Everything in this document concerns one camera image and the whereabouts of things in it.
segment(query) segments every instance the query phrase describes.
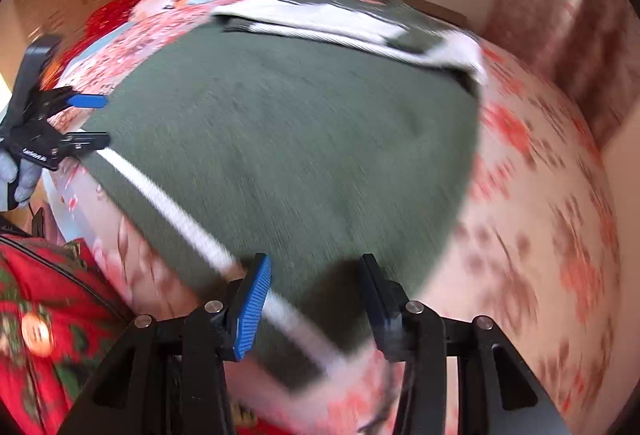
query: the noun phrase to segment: gray glove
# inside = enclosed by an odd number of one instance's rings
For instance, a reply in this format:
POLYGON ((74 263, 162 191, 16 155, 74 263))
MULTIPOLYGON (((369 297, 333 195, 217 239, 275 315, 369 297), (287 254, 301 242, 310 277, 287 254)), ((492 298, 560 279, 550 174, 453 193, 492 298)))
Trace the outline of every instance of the gray glove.
POLYGON ((14 198, 18 207, 22 208, 29 203, 41 174, 42 168, 26 159, 20 159, 20 170, 18 170, 11 154, 0 149, 0 212, 9 209, 8 188, 16 177, 18 177, 18 186, 15 189, 14 198))

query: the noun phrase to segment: button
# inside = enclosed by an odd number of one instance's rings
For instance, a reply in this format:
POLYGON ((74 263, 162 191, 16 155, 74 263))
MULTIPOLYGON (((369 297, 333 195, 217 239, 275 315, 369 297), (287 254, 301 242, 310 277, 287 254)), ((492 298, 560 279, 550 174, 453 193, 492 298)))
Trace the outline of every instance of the button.
POLYGON ((45 320, 29 312, 22 318, 22 339, 27 349, 38 357, 49 357, 53 352, 53 336, 45 320))

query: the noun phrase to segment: pink curtain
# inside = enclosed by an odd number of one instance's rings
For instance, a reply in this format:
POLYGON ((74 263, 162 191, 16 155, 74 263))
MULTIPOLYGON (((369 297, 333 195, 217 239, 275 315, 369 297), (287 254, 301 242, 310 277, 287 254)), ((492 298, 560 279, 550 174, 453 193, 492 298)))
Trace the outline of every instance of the pink curtain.
POLYGON ((640 20, 628 0, 494 0, 483 35, 572 97, 601 148, 640 94, 640 20))

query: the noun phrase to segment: pink floral sheet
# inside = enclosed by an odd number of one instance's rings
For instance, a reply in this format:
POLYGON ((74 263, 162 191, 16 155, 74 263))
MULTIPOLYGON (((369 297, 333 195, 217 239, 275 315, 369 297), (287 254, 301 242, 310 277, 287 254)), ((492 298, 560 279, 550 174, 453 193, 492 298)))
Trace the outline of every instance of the pink floral sheet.
MULTIPOLYGON (((187 6, 147 18, 61 83, 109 93, 207 13, 206 5, 187 6)), ((481 130, 466 202, 436 270, 412 298, 447 317, 494 317, 579 434, 609 366, 618 314, 618 242, 606 175, 577 107, 502 49, 484 43, 483 50, 488 81, 479 89, 481 130)), ((68 128, 83 118, 72 109, 55 124, 68 128)), ((51 177, 49 201, 63 233, 72 222, 135 312, 165 319, 198 305, 81 164, 65 160, 51 177)), ((294 433, 343 435, 372 418, 384 367, 371 343, 296 395, 250 357, 229 365, 227 375, 236 397, 294 433)), ((453 435, 456 368, 449 370, 453 435)))

